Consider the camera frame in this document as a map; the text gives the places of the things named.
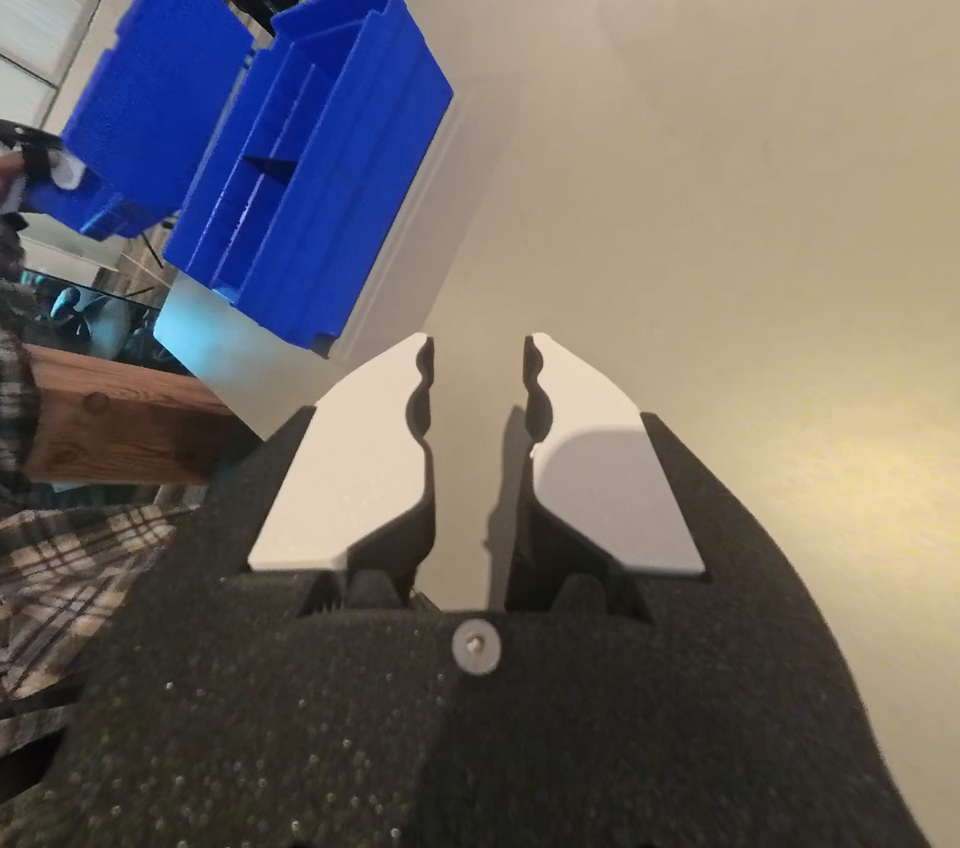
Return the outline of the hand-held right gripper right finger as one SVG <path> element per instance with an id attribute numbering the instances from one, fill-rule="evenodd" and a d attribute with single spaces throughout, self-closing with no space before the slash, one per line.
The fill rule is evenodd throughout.
<path id="1" fill-rule="evenodd" d="M 540 331 L 524 340 L 523 462 L 509 612 L 547 612 L 584 583 L 604 612 L 645 612 L 643 581 L 708 568 L 642 411 L 606 374 Z"/>

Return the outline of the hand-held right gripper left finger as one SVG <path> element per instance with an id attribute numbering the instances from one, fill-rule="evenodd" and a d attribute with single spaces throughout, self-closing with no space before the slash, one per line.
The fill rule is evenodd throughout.
<path id="1" fill-rule="evenodd" d="M 247 565 L 256 573 L 371 570 L 412 586 L 436 538 L 426 444 L 434 341 L 416 332 L 315 404 Z"/>

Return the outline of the blue plastic bin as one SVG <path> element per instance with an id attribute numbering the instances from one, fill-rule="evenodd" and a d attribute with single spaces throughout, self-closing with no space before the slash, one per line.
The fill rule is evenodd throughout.
<path id="1" fill-rule="evenodd" d="M 342 334 L 454 97 L 404 0 L 273 19 L 164 256 L 295 347 Z"/>
<path id="2" fill-rule="evenodd" d="M 134 0 L 61 133 L 83 179 L 44 212 L 98 242 L 173 215 L 253 45 L 222 0 Z"/>

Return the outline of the person's plaid shirt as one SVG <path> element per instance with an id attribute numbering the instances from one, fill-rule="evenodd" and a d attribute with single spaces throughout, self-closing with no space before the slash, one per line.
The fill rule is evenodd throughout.
<path id="1" fill-rule="evenodd" d="M 74 673 L 196 508 L 151 503 L 2 515 L 3 703 Z"/>

